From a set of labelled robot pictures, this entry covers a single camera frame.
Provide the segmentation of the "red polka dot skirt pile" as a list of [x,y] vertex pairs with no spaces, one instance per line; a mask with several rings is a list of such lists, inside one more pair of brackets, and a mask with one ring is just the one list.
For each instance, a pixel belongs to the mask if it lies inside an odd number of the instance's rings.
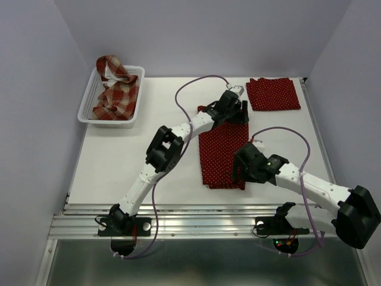
[[248,142],[249,124],[223,123],[198,136],[202,183],[209,189],[245,189],[232,179],[235,152]]

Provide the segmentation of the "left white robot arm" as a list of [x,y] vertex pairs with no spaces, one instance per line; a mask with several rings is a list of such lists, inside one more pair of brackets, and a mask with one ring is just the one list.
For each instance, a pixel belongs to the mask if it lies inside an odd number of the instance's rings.
[[140,205],[153,186],[171,170],[181,158],[183,147],[198,135],[209,132],[224,122],[247,119],[247,104],[242,104],[243,86],[224,91],[220,99],[207,105],[189,122],[173,128],[161,126],[146,150],[143,169],[119,203],[109,211],[111,227],[120,235],[128,234],[134,225]]

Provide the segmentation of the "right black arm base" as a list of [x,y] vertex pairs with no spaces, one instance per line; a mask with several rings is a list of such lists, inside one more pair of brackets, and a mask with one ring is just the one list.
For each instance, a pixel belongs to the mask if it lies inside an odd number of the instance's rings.
[[294,228],[284,217],[278,216],[263,216],[256,219],[254,231],[259,236],[271,235],[307,235],[309,229]]

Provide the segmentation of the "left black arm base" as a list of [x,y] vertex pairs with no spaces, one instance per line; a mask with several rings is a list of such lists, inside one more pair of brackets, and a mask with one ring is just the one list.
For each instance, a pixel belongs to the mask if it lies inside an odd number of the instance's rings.
[[151,235],[151,218],[138,217],[128,230],[119,230],[112,220],[106,216],[97,216],[95,222],[98,225],[97,236],[99,237],[149,237]]

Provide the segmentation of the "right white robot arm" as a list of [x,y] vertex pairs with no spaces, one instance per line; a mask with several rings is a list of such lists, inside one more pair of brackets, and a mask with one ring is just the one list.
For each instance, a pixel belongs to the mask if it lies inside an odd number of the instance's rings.
[[256,219],[255,234],[261,237],[309,234],[310,231],[335,234],[345,244],[363,249],[380,225],[380,212],[362,186],[347,188],[302,172],[287,159],[266,157],[254,144],[247,143],[233,158],[233,179],[258,184],[270,183],[288,189],[318,206],[286,202],[273,216]]

